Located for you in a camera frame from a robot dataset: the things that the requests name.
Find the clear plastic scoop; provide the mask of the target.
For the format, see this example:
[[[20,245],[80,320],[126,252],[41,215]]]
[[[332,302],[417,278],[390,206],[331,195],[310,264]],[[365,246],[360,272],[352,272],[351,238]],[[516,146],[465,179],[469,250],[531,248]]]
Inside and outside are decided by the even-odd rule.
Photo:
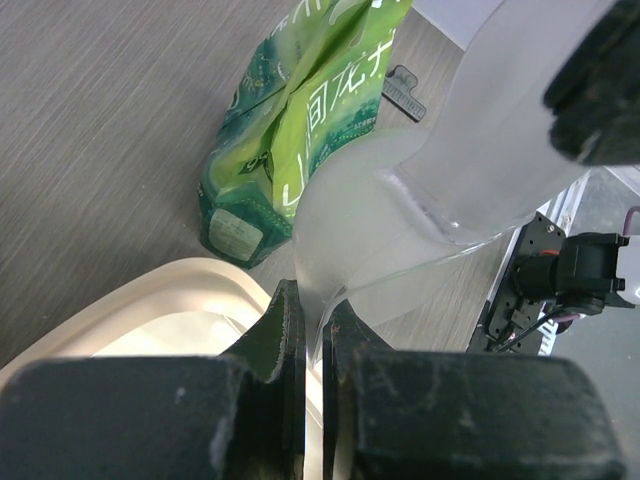
[[[588,167],[549,141],[550,83],[616,1],[504,1],[473,37],[434,126],[382,129],[311,176],[293,228],[307,356],[349,297],[384,322],[435,266],[522,226]]]

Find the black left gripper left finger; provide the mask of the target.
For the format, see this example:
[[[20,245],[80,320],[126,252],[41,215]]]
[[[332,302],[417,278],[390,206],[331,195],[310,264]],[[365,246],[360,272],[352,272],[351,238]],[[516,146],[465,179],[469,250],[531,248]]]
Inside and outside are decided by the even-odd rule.
[[[292,280],[217,356],[33,362],[1,392],[1,475],[299,479],[305,367]]]

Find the green litter bag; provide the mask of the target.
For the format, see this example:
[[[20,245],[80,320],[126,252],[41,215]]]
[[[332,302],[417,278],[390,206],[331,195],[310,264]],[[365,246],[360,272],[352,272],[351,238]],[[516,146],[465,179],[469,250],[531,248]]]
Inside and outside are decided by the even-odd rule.
[[[256,48],[199,183],[200,239],[243,268],[288,242],[310,177],[377,121],[407,1],[298,1]]]

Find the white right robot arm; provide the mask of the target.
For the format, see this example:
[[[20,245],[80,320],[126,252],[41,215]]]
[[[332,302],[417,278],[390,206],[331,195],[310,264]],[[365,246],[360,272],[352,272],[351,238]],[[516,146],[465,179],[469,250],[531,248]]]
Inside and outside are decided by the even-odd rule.
[[[559,322],[596,316],[607,307],[633,309],[639,305],[639,237],[568,237],[558,251],[520,260],[513,281],[519,295],[549,305],[549,317]]]

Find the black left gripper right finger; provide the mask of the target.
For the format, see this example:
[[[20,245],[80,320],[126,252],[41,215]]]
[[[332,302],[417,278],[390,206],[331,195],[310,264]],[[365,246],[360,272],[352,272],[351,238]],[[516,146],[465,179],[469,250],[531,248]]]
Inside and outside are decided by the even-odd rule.
[[[343,302],[322,331],[327,479],[622,479],[594,383],[541,356],[403,351]]]

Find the cream plastic litter box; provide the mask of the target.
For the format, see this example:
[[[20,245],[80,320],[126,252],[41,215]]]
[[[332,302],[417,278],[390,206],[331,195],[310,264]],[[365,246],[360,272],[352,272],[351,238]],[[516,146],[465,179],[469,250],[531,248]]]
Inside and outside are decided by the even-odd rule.
[[[1,392],[15,373],[37,361],[220,355],[257,323],[274,293],[219,260],[169,263],[94,302],[29,347],[2,369]],[[306,365],[299,479],[322,477],[322,440],[321,378]]]

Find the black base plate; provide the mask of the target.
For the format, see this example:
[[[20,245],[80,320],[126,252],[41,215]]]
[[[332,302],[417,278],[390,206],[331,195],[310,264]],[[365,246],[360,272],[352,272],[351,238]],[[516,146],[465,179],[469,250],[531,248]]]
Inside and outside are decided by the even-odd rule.
[[[549,273],[559,255],[565,233],[544,215],[537,213],[520,229],[492,295],[481,310],[468,353],[489,353],[511,343],[511,353],[536,355],[544,335],[533,331],[516,337],[535,324],[551,298]]]

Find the black bag clip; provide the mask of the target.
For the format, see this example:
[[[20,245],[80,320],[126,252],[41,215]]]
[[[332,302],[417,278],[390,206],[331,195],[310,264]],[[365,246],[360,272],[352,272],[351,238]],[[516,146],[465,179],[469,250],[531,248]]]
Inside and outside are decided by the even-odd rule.
[[[413,95],[417,85],[417,76],[404,65],[397,65],[386,74],[382,87],[382,96],[414,123],[426,114],[425,106]]]

